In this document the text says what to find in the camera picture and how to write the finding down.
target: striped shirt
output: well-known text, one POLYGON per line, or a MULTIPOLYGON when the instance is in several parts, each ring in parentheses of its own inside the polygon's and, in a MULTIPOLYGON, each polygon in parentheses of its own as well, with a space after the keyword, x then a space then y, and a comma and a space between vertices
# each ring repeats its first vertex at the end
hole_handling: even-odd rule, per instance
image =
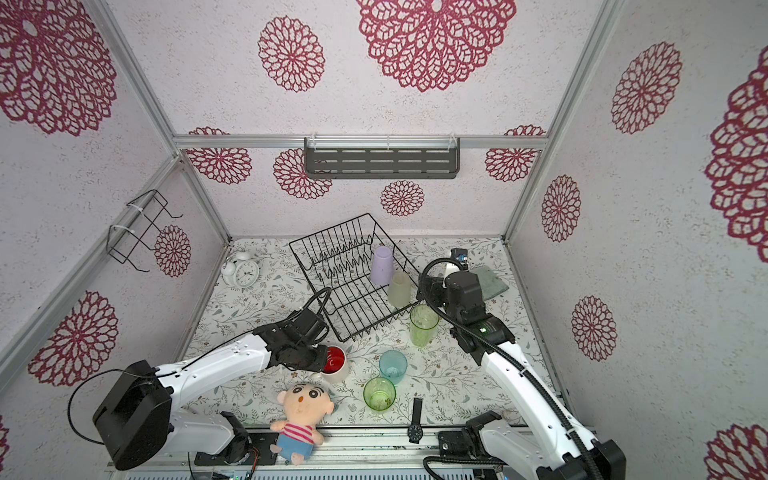
POLYGON ((312 440, 312 427, 309 425, 296 425, 293 423, 287 423, 283 430, 283 435, 289 439, 298 440, 299 442, 315 444, 312 440))

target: alarm clock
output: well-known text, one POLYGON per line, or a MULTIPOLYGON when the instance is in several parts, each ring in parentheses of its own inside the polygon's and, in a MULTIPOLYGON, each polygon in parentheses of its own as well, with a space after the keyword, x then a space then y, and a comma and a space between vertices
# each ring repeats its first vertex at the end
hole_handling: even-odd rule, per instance
POLYGON ((221 278, 229 286, 248 288, 259 278, 259 264, 248 252, 235 252, 221 265, 221 278))

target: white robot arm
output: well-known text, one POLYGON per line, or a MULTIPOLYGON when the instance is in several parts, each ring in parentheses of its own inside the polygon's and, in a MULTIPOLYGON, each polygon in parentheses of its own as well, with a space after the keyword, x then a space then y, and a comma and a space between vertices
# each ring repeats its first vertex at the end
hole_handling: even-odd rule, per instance
MULTIPOLYGON (((509 329, 485 312, 478 278, 466 270, 466 250, 455 250, 453 259, 437 259, 427 266, 419 277, 419 296, 454 325, 451 333, 459 346, 510 394, 532 435, 517 433, 501 416, 489 412, 467 422, 462 432, 445 432, 463 439, 440 441, 451 445, 441 453, 455 456, 428 457, 425 467, 428 460, 501 460, 525 480, 623 480, 624 454, 610 440, 600 443, 541 381, 509 329), (459 269, 446 270, 445 277, 427 276, 438 263, 459 269)), ((229 463, 240 461, 250 437, 234 415, 203 416, 181 407, 228 380, 271 366, 322 370, 327 347, 318 343, 328 330, 321 310, 329 292, 320 290, 287 319, 261 326, 200 357, 157 368, 146 361, 129 366, 94 414, 115 468, 133 468, 170 452, 205 452, 229 463), (321 310, 308 310, 322 293, 326 297, 321 310)))
POLYGON ((115 468, 128 470, 153 456, 205 452, 240 461, 250 447, 235 415, 198 415, 181 407, 215 386, 276 365, 319 372, 328 347, 321 317, 330 288, 317 292, 285 320, 259 326, 197 358, 151 367, 145 360, 124 370, 93 416, 115 468), (317 313, 311 302, 325 294, 317 313))
MULTIPOLYGON (((623 480, 624 454, 610 440, 600 443, 541 381, 507 326, 485 312, 480 282, 468 271, 466 260, 466 250, 453 249, 452 258, 430 262, 419 276, 419 298, 454 326, 451 334, 459 346, 510 394, 533 435, 516 432, 501 416, 489 412, 467 422, 458 441, 454 432, 441 432, 447 440, 441 439, 440 444, 449 446, 441 454, 498 458, 525 480, 623 480), (452 268, 445 268, 445 277, 429 276, 429 270, 440 263, 452 268)), ((446 457, 429 457, 425 467, 428 461, 446 461, 446 457)))

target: blue glass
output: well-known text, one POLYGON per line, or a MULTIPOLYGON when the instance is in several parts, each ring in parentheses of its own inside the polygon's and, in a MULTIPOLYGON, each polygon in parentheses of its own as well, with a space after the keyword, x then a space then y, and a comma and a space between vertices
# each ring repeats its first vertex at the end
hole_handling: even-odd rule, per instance
POLYGON ((408 359, 397 350, 384 352, 379 358, 379 370, 382 377, 388 379, 393 384, 397 384, 402 377, 406 375, 408 369, 408 359))

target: plush doll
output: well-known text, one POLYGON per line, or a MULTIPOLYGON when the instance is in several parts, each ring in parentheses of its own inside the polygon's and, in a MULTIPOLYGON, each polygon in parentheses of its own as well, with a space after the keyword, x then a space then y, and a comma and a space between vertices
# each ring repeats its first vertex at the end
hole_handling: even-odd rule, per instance
POLYGON ((273 432, 280 432, 277 444, 270 445, 270 450, 294 465, 301 465, 315 444, 323 444, 323 436, 315 430, 315 425, 326 413, 333 412, 333 402, 321 387, 303 383, 280 392, 277 401, 288 419, 270 425, 273 432))

